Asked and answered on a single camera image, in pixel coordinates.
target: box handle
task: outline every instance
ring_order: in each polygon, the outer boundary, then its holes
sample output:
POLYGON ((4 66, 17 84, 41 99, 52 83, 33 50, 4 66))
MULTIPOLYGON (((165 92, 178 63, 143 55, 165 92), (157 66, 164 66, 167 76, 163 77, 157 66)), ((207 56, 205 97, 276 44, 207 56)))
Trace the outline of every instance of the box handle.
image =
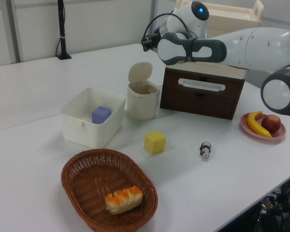
POLYGON ((222 84, 189 80, 189 79, 184 79, 184 78, 180 78, 178 80, 178 83, 185 87, 204 89, 204 90, 209 90, 209 91, 214 91, 214 92, 224 91, 226 89, 226 86, 222 84))
POLYGON ((82 128, 85 126, 85 123, 83 120, 75 118, 75 117, 72 118, 71 122, 72 122, 72 125, 77 128, 82 128))

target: brown basket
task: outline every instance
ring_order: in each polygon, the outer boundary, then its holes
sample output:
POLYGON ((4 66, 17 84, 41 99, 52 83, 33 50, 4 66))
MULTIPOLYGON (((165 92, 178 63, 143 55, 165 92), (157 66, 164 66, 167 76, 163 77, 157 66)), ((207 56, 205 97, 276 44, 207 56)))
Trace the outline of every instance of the brown basket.
POLYGON ((127 155, 110 149, 83 151, 71 158, 61 173, 62 185, 77 213, 96 232, 134 232, 154 215, 158 195, 153 183, 127 155), (105 197, 136 185, 142 203, 127 212, 112 215, 105 197))

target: bread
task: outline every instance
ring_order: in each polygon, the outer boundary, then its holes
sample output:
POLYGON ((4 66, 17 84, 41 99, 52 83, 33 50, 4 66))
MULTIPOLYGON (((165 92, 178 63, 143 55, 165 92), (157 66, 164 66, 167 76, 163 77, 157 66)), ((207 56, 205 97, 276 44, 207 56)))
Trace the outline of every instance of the bread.
POLYGON ((127 210, 137 207, 143 198, 142 191, 137 186, 118 190, 113 194, 108 194, 105 198, 106 209, 111 214, 121 214, 127 210))

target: white container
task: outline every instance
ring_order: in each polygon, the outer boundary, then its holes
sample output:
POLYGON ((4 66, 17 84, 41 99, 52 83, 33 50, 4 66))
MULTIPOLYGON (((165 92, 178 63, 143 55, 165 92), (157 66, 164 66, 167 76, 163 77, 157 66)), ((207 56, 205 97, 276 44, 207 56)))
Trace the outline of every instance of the white container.
POLYGON ((156 114, 160 91, 154 83, 147 81, 152 71, 149 62, 136 63, 129 71, 127 109, 131 117, 138 120, 150 119, 156 114))
POLYGON ((63 137, 71 142, 101 148, 111 139, 123 121, 126 97, 107 90, 86 88, 60 111, 63 137), (92 123, 91 113, 98 106, 112 114, 101 124, 92 123))

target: red apple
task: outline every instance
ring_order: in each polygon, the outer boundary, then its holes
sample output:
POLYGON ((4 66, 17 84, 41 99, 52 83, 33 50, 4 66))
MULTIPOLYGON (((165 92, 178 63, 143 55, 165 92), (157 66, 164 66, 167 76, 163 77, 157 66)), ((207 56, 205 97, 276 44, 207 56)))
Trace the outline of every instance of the red apple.
POLYGON ((281 121, 276 115, 267 115, 262 119, 261 126, 266 128, 271 134, 277 132, 280 128, 281 121))

